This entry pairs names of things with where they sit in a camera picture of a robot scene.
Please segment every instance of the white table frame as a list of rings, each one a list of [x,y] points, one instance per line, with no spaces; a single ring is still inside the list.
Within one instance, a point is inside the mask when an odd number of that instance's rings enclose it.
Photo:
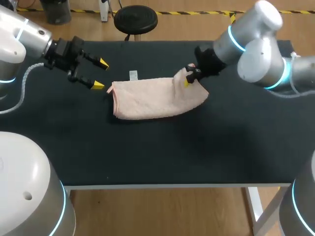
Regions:
[[[257,187],[279,187],[270,204],[263,211]],[[100,190],[100,189],[159,189],[159,188],[246,188],[247,200],[250,207],[254,236],[265,235],[279,220],[279,207],[281,200],[290,186],[290,183],[275,184],[130,184],[130,185],[84,185],[65,186],[70,195],[71,190]]]

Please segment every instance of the towel label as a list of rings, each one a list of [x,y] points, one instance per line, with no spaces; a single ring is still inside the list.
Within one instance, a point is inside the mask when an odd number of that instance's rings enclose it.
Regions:
[[[136,70],[129,71],[129,78],[130,80],[138,80],[138,71]]]

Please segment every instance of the black bin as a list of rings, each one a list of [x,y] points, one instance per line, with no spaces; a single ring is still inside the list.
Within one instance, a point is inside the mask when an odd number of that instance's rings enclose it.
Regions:
[[[68,0],[40,0],[47,22],[62,25],[71,21],[70,4]]]

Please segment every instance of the wooden floor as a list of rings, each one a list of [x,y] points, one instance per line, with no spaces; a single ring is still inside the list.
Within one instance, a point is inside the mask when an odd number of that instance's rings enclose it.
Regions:
[[[113,1],[114,10],[118,3]],[[22,0],[28,5],[32,0]],[[142,4],[156,11],[247,10],[254,0],[122,0],[123,5]],[[279,10],[315,10],[314,0],[272,0]],[[73,9],[98,10],[97,0],[71,0]],[[34,8],[41,8],[36,1]],[[52,26],[40,12],[24,16],[51,30],[54,38],[123,40],[113,20],[101,23],[98,14],[73,13],[71,23]],[[214,40],[230,24],[223,15],[158,17],[157,28],[142,40]],[[284,14],[279,39],[290,39],[297,54],[315,54],[315,15]],[[260,188],[266,207],[277,188]],[[76,191],[72,201],[77,216],[76,236],[250,236],[244,192],[240,188],[173,190]],[[269,236],[280,235],[275,226]]]

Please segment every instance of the white cable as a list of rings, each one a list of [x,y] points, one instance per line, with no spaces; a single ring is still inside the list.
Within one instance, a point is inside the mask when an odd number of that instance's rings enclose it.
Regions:
[[[292,77],[293,77],[293,63],[294,63],[295,58],[300,58],[300,57],[301,56],[297,55],[296,52],[291,53],[291,70],[290,70],[290,75],[289,75],[289,81],[290,81],[291,88],[295,92],[295,94],[285,95],[285,94],[279,94],[277,92],[273,92],[273,91],[269,90],[270,93],[272,93],[273,95],[275,95],[277,97],[281,97],[281,98],[297,98],[297,97],[301,97],[301,96],[307,96],[310,94],[315,94],[315,90],[310,90],[307,92],[299,92],[294,86],[293,79],[292,79]]]
[[[22,79],[22,89],[21,89],[20,101],[19,101],[14,107],[11,107],[10,109],[7,109],[7,110],[5,110],[5,111],[0,111],[0,115],[13,112],[13,111],[15,111],[16,109],[18,109],[18,108],[22,105],[22,103],[23,103],[23,101],[24,101],[24,97],[25,97],[26,79],[28,78],[29,73],[30,73],[34,68],[40,67],[40,66],[44,66],[44,63],[37,63],[37,64],[34,64],[34,65],[31,65],[31,66],[25,71],[25,74],[24,74],[23,79]]]

